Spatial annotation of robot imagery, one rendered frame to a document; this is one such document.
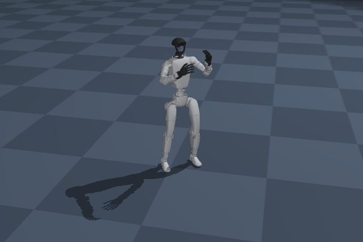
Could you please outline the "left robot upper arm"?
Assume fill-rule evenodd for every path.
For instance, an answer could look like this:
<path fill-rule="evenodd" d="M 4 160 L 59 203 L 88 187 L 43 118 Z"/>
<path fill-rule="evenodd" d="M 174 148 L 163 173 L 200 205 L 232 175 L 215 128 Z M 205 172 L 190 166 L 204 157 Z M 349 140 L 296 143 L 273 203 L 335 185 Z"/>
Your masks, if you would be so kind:
<path fill-rule="evenodd" d="M 192 56 L 192 57 L 189 57 L 189 58 L 191 60 L 191 64 L 193 64 L 194 67 L 196 67 L 198 70 L 202 71 L 205 76 L 209 76 L 209 74 L 211 72 L 207 73 L 205 71 L 205 66 L 201 62 L 199 62 L 196 57 Z"/>

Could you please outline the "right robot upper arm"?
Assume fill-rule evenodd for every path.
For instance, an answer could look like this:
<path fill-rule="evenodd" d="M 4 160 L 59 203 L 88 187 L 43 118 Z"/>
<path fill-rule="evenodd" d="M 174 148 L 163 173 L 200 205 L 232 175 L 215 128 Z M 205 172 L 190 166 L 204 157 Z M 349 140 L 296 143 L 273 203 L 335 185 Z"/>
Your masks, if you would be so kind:
<path fill-rule="evenodd" d="M 172 66 L 171 60 L 167 60 L 164 63 L 162 63 L 162 69 L 161 69 L 161 77 L 166 77 L 169 71 L 169 68 Z M 161 78 L 160 77 L 160 78 Z M 160 82 L 162 85 L 166 85 L 165 82 Z"/>

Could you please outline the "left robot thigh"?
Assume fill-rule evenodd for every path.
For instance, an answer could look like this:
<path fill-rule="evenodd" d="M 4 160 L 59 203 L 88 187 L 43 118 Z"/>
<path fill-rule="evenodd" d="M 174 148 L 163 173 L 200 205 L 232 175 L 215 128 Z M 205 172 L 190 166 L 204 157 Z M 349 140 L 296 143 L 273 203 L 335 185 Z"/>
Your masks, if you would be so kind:
<path fill-rule="evenodd" d="M 200 112 L 197 100 L 188 97 L 189 117 L 191 120 L 192 128 L 189 130 L 191 137 L 196 137 L 200 132 Z"/>

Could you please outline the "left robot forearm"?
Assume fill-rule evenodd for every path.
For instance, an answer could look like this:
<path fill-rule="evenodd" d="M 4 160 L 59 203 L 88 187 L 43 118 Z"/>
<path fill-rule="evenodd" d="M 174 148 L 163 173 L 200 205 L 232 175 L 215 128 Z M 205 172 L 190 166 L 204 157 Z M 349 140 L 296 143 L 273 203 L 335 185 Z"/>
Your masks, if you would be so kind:
<path fill-rule="evenodd" d="M 204 64 L 205 64 L 205 71 L 207 73 L 212 72 L 212 62 L 211 62 L 211 65 L 210 66 L 208 66 L 208 63 L 206 63 L 206 62 Z"/>

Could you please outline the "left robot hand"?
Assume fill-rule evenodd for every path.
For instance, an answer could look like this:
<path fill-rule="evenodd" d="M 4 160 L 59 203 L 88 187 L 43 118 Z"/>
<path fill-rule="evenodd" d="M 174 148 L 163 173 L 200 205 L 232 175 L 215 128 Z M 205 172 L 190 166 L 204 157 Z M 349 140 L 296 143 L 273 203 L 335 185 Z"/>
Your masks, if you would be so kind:
<path fill-rule="evenodd" d="M 212 55 L 210 55 L 210 53 L 207 50 L 203 50 L 203 52 L 206 55 L 205 62 L 208 63 L 208 66 L 210 66 L 211 65 L 211 61 L 212 61 Z"/>

